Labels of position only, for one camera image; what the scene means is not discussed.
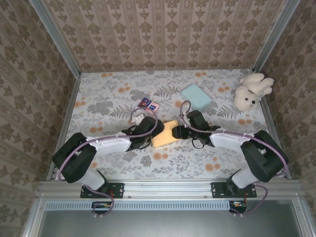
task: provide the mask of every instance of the floral wallpaper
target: floral wallpaper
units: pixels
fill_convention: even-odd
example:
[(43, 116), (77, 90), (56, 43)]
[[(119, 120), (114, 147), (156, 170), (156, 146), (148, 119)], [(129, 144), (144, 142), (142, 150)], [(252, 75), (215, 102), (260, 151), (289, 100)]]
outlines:
[[(67, 138), (76, 132), (90, 137), (113, 135), (131, 127), (130, 113), (144, 97), (160, 105), (160, 120), (183, 124), (181, 91), (192, 84), (213, 100), (202, 111), (212, 125), (241, 133), (267, 130), (260, 107), (244, 113), (233, 103), (239, 79), (249, 73), (249, 69), (83, 73)], [(96, 156), (91, 168), (108, 179), (211, 179), (228, 178), (244, 165), (244, 156), (238, 152), (209, 146), (197, 150), (188, 139)]]
[(251, 68), (286, 0), (44, 0), (80, 70)]
[(262, 72), (275, 79), (269, 107), (316, 220), (316, 1), (300, 1)]
[(0, 1), (0, 236), (18, 236), (45, 180), (74, 83), (27, 0)]

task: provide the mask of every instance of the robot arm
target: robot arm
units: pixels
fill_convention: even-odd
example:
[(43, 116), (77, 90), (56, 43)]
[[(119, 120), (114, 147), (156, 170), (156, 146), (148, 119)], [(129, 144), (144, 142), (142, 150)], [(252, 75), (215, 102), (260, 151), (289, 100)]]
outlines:
[[(76, 152), (62, 170), (62, 176), (68, 183), (82, 183), (93, 190), (102, 188), (105, 192), (108, 186), (107, 179), (98, 171), (90, 169), (90, 164), (95, 155), (105, 155), (114, 152), (127, 152), (141, 148), (144, 144), (161, 133), (164, 129), (163, 123), (158, 120), (155, 130), (147, 135), (137, 138), (119, 138), (120, 135), (140, 135), (153, 129), (156, 120), (152, 117), (137, 117), (136, 125), (127, 130), (111, 135), (109, 139), (96, 140), (82, 147)], [(94, 140), (94, 137), (85, 137), (82, 133), (75, 133), (52, 157), (57, 168), (60, 168), (69, 154), (80, 144)]]
[[(190, 123), (191, 127), (199, 130), (215, 131), (220, 128), (219, 126), (210, 127), (199, 111), (192, 111), (185, 115), (184, 118), (185, 121)], [(282, 161), (273, 151), (250, 138), (230, 135), (224, 132), (201, 133), (193, 131), (184, 125), (173, 128), (172, 135), (175, 138), (192, 138), (193, 140), (200, 140), (203, 145), (223, 147), (243, 153), (248, 166), (240, 169), (227, 180), (227, 189), (233, 196), (243, 193), (245, 187), (258, 181), (269, 182), (283, 168)], [(288, 163), (284, 152), (266, 131), (259, 131), (252, 136), (269, 144)]]

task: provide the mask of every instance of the yellow sponge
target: yellow sponge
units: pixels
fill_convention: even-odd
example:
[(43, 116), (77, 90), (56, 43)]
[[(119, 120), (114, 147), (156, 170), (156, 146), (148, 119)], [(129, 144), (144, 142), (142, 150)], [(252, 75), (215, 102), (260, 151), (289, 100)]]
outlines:
[(177, 120), (166, 122), (163, 125), (164, 125), (164, 130), (152, 139), (153, 147), (155, 148), (161, 147), (163, 145), (167, 145), (171, 142), (175, 142), (179, 140), (179, 139), (175, 139), (172, 136), (172, 129), (178, 126)]

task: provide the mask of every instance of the blue sponge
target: blue sponge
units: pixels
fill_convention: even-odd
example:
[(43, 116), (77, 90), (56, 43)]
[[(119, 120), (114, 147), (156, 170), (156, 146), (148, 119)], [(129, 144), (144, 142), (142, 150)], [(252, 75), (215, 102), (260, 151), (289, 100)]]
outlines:
[(191, 106), (194, 110), (201, 111), (212, 103), (212, 99), (195, 84), (184, 89), (181, 92), (181, 96), (184, 100), (191, 102)]

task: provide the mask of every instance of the teddy bear ear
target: teddy bear ear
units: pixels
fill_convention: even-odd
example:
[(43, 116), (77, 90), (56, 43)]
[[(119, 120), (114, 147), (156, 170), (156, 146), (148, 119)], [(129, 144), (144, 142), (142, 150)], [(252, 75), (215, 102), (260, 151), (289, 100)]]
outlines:
[(246, 93), (247, 91), (248, 91), (248, 88), (247, 88), (246, 86), (244, 86), (244, 85), (241, 85), (240, 87), (238, 87), (238, 88), (236, 89), (235, 94), (236, 94), (236, 95), (241, 95), (241, 94), (243, 94), (243, 93)]

